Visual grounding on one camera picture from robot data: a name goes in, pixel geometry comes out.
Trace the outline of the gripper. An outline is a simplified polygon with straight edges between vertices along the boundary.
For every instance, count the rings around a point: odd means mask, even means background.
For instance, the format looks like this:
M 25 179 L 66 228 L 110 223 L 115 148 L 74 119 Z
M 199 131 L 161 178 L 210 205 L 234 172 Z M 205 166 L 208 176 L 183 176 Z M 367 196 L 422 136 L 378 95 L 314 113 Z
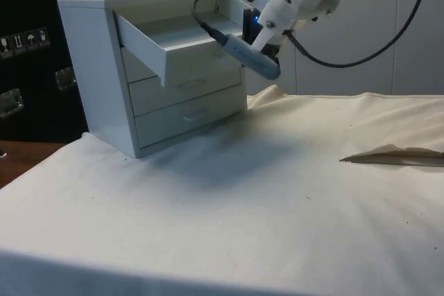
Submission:
M 247 43 L 253 43 L 260 32 L 260 24 L 258 19 L 260 11 L 256 8 L 249 8 L 244 10 L 243 26 L 242 26 L 242 40 Z

